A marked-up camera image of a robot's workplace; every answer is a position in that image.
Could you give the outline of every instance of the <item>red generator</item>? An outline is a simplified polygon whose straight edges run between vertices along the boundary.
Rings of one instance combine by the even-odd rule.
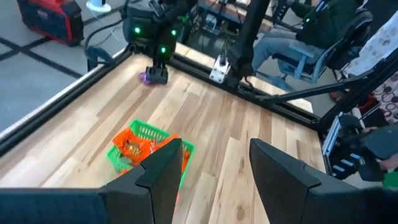
[[[22,21],[32,31],[71,47],[83,39],[81,8],[73,0],[17,0]]]

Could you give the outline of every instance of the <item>wooden floor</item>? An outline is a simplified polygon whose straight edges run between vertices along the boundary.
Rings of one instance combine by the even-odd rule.
[[[201,63],[187,47],[177,51]],[[181,135],[197,147],[180,191],[174,223],[267,223],[248,159],[261,138],[317,169],[317,134],[169,68],[166,86],[137,77],[150,60],[134,56],[0,159],[0,187],[100,187],[117,173],[105,153],[132,119]],[[281,93],[258,80],[256,86]],[[309,102],[293,102],[311,110]]]

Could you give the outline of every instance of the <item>office chair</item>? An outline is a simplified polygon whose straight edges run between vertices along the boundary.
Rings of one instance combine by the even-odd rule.
[[[370,38],[369,31],[372,20],[373,16],[367,9],[358,9],[345,36],[327,49],[315,63],[306,62],[307,59],[314,58],[314,54],[292,44],[289,47],[302,54],[299,61],[281,54],[272,56],[277,59],[279,70],[284,74],[283,77],[273,77],[261,72],[258,74],[287,91],[293,91],[293,88],[285,82],[289,75],[295,79],[315,84],[327,67],[333,71],[341,70],[347,63],[359,57],[359,51]]]

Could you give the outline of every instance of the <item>person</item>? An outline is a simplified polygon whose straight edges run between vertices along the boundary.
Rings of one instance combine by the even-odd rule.
[[[372,131],[376,130],[377,127],[370,127],[370,128],[365,128],[362,130],[363,134],[371,133]],[[398,153],[394,154],[390,158],[380,161],[379,162],[380,168],[382,170],[394,170],[398,168]]]
[[[286,4],[302,19],[313,9],[312,6],[296,0],[286,0]],[[316,22],[307,25],[298,33],[281,27],[264,32],[264,36],[254,47],[253,71],[256,72],[262,63],[274,54],[299,61],[302,54],[291,49],[291,44],[314,54],[314,58],[308,58],[307,63],[315,63],[326,49],[343,38],[345,27],[355,17],[357,8],[362,4],[363,0],[330,0],[328,9],[318,13]]]

